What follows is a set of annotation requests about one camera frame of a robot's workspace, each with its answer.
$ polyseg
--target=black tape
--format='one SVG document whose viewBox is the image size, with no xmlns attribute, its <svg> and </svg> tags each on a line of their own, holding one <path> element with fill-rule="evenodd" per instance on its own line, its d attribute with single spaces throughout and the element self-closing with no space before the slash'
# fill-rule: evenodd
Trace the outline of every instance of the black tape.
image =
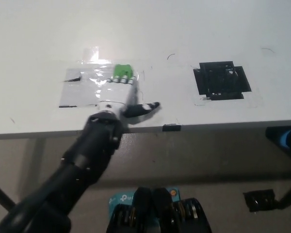
<svg viewBox="0 0 291 233">
<path fill-rule="evenodd" d="M 60 105 L 59 108 L 76 108 L 76 105 Z"/>
<path fill-rule="evenodd" d="M 171 132 L 171 131 L 181 131 L 181 125 L 177 125 L 177 124 L 163 125 L 163 132 Z"/>
</svg>

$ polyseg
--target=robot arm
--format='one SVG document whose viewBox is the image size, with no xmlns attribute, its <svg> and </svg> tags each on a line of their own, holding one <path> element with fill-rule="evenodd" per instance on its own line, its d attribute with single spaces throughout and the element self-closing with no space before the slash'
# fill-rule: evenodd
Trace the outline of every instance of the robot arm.
<svg viewBox="0 0 291 233">
<path fill-rule="evenodd" d="M 64 153 L 60 167 L 0 223 L 0 233 L 68 233 L 67 215 L 84 191 L 96 183 L 118 149 L 122 115 L 151 112 L 159 103 L 134 105 L 136 80 L 129 65 L 116 65 L 101 91 L 99 112 L 90 116 L 80 137 Z"/>
</svg>

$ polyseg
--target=white table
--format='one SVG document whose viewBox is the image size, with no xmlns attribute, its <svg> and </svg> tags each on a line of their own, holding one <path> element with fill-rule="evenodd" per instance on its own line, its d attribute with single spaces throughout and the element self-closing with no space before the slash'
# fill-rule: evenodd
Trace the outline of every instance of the white table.
<svg viewBox="0 0 291 233">
<path fill-rule="evenodd" d="M 291 0 L 0 0 L 0 138 L 81 130 L 96 108 L 58 106 L 91 47 L 136 67 L 143 102 L 162 104 L 131 132 L 291 125 Z M 193 67 L 219 61 L 242 66 L 252 93 L 200 104 Z"/>
</svg>

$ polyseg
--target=gray floor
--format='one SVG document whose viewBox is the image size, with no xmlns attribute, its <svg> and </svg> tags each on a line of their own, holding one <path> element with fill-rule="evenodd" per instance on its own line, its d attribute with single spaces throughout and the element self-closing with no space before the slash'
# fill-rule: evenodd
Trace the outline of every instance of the gray floor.
<svg viewBox="0 0 291 233">
<path fill-rule="evenodd" d="M 74 138 L 0 141 L 0 187 L 15 201 L 37 188 L 59 164 Z M 127 134 L 101 180 L 70 217 L 73 233 L 103 233 L 108 200 L 138 186 L 180 189 L 197 198 L 214 233 L 291 233 L 291 207 L 250 213 L 243 192 L 291 186 L 291 159 L 264 137 L 264 129 Z M 6 211 L 0 207 L 0 220 Z"/>
</svg>

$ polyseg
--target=black cable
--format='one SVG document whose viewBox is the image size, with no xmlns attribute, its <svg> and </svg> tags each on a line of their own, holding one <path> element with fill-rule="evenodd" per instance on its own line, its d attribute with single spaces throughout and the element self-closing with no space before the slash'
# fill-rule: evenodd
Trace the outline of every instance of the black cable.
<svg viewBox="0 0 291 233">
<path fill-rule="evenodd" d="M 0 205 L 3 206 L 7 211 L 10 211 L 15 203 L 12 201 L 1 189 L 0 189 Z"/>
</svg>

